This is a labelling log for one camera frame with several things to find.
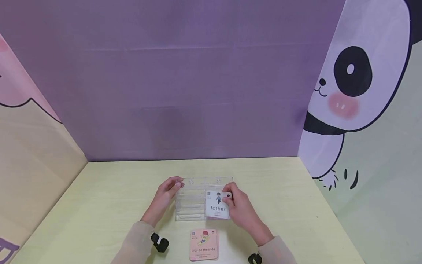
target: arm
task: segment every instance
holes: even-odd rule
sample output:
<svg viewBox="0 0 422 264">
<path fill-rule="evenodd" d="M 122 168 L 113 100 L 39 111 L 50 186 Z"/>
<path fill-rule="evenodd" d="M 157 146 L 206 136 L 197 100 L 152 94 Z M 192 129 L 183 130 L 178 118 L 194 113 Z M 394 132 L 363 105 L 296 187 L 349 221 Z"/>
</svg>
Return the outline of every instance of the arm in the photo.
<svg viewBox="0 0 422 264">
<path fill-rule="evenodd" d="M 170 177 L 159 187 L 141 220 L 133 224 L 111 264 L 144 264 L 151 254 L 151 235 L 176 192 L 184 185 L 181 177 Z"/>
<path fill-rule="evenodd" d="M 270 229 L 261 221 L 246 193 L 234 182 L 227 184 L 223 192 L 231 192 L 233 200 L 223 197 L 229 206 L 230 218 L 245 229 L 258 245 L 262 264 L 296 264 L 295 258 L 280 237 L 274 237 Z"/>
</svg>

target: acrylic card holder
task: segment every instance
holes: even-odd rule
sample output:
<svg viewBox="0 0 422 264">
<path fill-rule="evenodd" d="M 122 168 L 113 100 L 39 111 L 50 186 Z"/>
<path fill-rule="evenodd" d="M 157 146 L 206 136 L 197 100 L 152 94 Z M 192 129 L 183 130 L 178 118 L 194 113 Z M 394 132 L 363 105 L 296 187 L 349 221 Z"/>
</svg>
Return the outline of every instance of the acrylic card holder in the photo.
<svg viewBox="0 0 422 264">
<path fill-rule="evenodd" d="M 233 177 L 184 178 L 176 193 L 176 221 L 205 220 L 205 191 L 222 191 Z"/>
</svg>

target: light yellow table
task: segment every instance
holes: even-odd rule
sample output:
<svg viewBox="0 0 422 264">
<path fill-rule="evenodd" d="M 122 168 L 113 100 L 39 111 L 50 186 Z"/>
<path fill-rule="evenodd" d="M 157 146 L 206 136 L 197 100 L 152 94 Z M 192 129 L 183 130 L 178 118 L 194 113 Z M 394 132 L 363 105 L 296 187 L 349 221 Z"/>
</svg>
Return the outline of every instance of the light yellow table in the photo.
<svg viewBox="0 0 422 264">
<path fill-rule="evenodd" d="M 110 263 L 158 185 L 176 175 L 232 176 L 300 264 L 363 264 L 297 157 L 89 163 L 12 264 Z M 220 231 L 217 263 L 246 264 L 257 251 L 231 221 L 176 222 L 173 203 L 156 229 L 170 247 L 165 254 L 153 249 L 149 263 L 190 263 L 189 233 L 205 226 Z"/>
</svg>

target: purple wall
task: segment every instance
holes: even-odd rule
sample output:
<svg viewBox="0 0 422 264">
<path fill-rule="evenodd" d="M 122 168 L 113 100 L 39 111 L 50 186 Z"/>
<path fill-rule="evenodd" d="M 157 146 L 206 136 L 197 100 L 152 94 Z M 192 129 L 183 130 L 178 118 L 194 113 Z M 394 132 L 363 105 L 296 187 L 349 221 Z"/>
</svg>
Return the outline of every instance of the purple wall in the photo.
<svg viewBox="0 0 422 264">
<path fill-rule="evenodd" d="M 295 156 L 343 4 L 3 0 L 0 33 L 90 161 Z"/>
</svg>

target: left hand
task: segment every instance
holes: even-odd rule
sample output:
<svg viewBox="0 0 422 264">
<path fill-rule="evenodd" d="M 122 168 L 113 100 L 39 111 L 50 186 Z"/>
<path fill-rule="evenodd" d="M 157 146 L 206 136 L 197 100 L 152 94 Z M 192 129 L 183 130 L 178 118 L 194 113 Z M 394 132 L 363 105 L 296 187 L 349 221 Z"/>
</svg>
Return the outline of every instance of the left hand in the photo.
<svg viewBox="0 0 422 264">
<path fill-rule="evenodd" d="M 158 186 L 158 190 L 155 193 L 154 199 L 141 218 L 141 221 L 155 228 L 158 221 L 160 221 L 163 217 L 165 210 L 175 196 L 176 192 L 184 186 L 182 181 L 183 178 L 181 177 L 170 177 L 160 186 Z"/>
</svg>

